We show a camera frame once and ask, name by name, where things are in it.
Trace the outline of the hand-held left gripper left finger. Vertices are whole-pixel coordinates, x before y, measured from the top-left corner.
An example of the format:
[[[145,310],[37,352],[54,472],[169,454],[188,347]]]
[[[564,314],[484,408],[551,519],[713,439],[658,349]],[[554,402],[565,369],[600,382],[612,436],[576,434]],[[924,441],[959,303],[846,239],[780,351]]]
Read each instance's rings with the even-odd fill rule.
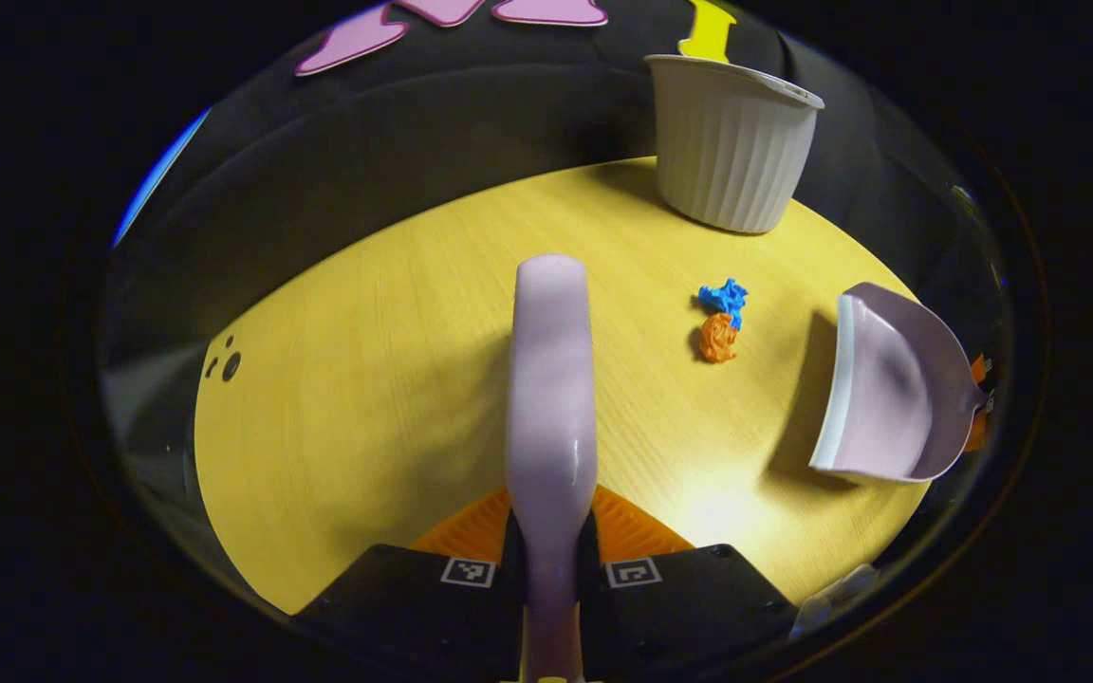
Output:
[[[374,682],[516,682],[524,542],[507,488],[409,547],[376,544],[292,617],[374,667]]]

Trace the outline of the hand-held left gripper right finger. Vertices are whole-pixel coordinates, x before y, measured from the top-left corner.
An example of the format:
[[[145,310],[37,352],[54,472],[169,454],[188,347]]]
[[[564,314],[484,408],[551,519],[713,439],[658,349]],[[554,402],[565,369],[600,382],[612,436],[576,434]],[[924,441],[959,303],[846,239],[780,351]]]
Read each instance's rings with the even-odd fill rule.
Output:
[[[707,682],[792,631],[797,607],[733,545],[690,544],[596,488],[577,555],[583,675]]]

